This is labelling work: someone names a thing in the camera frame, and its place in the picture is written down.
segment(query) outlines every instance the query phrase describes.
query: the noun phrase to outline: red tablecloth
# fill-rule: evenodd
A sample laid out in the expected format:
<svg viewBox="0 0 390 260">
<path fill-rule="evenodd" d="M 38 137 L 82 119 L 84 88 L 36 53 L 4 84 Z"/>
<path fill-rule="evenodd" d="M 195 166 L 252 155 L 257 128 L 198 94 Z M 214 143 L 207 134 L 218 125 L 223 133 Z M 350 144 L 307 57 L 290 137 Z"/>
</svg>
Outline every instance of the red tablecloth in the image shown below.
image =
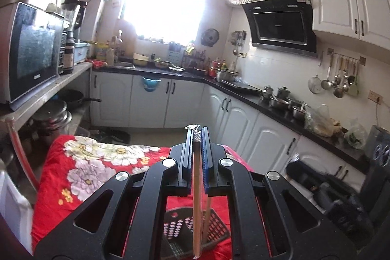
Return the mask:
<svg viewBox="0 0 390 260">
<path fill-rule="evenodd" d="M 229 147 L 228 155 L 249 166 Z M 120 171 L 130 174 L 146 171 L 149 166 L 169 156 L 170 148 L 148 146 L 118 146 L 98 143 L 96 140 L 64 135 L 57 138 L 46 158 L 32 224 L 32 247 L 85 201 L 96 189 Z M 192 207 L 192 195 L 169 197 L 167 210 Z M 213 197 L 211 207 L 230 229 L 226 197 Z M 231 259 L 230 238 L 213 250 L 202 254 L 201 259 Z"/>
</svg>

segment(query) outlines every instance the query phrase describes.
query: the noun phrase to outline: metal bolt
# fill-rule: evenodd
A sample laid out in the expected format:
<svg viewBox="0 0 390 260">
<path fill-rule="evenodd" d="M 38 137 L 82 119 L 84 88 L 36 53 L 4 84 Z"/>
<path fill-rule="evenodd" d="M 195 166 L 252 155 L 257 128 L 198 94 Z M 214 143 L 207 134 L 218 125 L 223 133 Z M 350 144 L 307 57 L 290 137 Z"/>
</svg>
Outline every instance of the metal bolt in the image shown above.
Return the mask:
<svg viewBox="0 0 390 260">
<path fill-rule="evenodd" d="M 228 159 L 228 158 L 221 159 L 220 163 L 223 166 L 232 166 L 233 165 L 233 161 L 231 159 Z"/>
<path fill-rule="evenodd" d="M 166 166 L 167 168 L 170 168 L 171 166 L 174 166 L 176 164 L 176 160 L 172 158 L 167 158 L 163 161 L 163 166 Z"/>
<path fill-rule="evenodd" d="M 115 178 L 118 180 L 118 181 L 124 181 L 126 180 L 127 178 L 129 177 L 129 174 L 127 172 L 119 172 Z"/>
<path fill-rule="evenodd" d="M 277 181 L 277 180 L 279 180 L 280 175 L 279 175 L 279 173 L 277 173 L 275 171 L 270 171 L 270 172 L 267 173 L 267 177 L 270 180 Z"/>
</svg>

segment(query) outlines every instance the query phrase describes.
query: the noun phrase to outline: countertop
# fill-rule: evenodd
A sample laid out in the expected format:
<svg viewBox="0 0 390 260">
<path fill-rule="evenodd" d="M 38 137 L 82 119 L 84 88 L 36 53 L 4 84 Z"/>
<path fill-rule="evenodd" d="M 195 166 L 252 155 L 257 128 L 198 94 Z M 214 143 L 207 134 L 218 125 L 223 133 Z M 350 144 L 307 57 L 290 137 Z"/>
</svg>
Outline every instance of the countertop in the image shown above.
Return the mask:
<svg viewBox="0 0 390 260">
<path fill-rule="evenodd" d="M 357 170 L 361 171 L 364 174 L 367 174 L 369 169 L 368 159 L 364 156 L 362 150 L 353 149 L 348 144 L 346 144 L 342 138 L 338 137 L 321 137 L 314 134 L 313 132 L 305 129 L 304 123 L 295 120 L 292 116 L 292 113 L 289 111 L 280 111 L 269 106 L 268 102 L 262 101 L 259 96 L 247 95 L 239 91 L 232 91 L 230 87 L 218 83 L 215 79 L 212 79 L 208 76 L 200 77 L 191 73 L 175 73 L 169 70 L 160 70 L 155 67 L 137 67 L 135 69 L 129 68 L 112 68 L 112 67 L 103 67 L 100 69 L 94 69 L 96 72 L 108 72 L 108 73 L 122 73 L 122 74 L 133 74 L 149 77 L 162 77 L 168 79 L 177 79 L 183 81 L 193 81 L 200 82 L 211 85 L 216 89 L 219 89 L 223 93 L 232 96 L 247 105 L 256 108 L 262 114 L 274 119 L 280 124 L 286 126 L 292 131 L 303 135 L 304 137 L 310 139 L 311 141 L 317 143 L 321 147 L 327 149 L 328 151 L 335 154 L 340 159 L 344 160 Z"/>
</svg>

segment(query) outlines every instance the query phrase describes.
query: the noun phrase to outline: black frying pan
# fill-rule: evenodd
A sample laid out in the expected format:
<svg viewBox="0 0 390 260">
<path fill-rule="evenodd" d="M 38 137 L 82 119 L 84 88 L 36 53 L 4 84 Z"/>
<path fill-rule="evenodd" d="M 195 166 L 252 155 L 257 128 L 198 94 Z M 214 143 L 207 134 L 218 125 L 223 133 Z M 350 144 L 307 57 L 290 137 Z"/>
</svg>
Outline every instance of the black frying pan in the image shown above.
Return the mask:
<svg viewBox="0 0 390 260">
<path fill-rule="evenodd" d="M 63 100 L 67 105 L 68 110 L 80 107 L 83 102 L 101 102 L 100 98 L 84 98 L 84 94 L 75 89 L 64 89 L 58 92 L 58 98 Z"/>
</svg>

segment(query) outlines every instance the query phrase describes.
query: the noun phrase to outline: plastic wrapper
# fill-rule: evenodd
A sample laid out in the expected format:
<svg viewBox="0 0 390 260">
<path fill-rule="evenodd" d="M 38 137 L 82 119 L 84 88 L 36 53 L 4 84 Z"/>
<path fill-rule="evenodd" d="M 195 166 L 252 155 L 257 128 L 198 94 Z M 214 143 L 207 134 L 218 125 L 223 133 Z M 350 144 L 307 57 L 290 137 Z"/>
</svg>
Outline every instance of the plastic wrapper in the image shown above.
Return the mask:
<svg viewBox="0 0 390 260">
<path fill-rule="evenodd" d="M 331 137 L 341 131 L 340 122 L 330 118 L 326 105 L 306 107 L 305 128 L 322 137 Z"/>
<path fill-rule="evenodd" d="M 358 123 L 357 118 L 351 120 L 351 127 L 344 139 L 355 149 L 362 149 L 366 143 L 368 134 L 364 127 Z"/>
</svg>

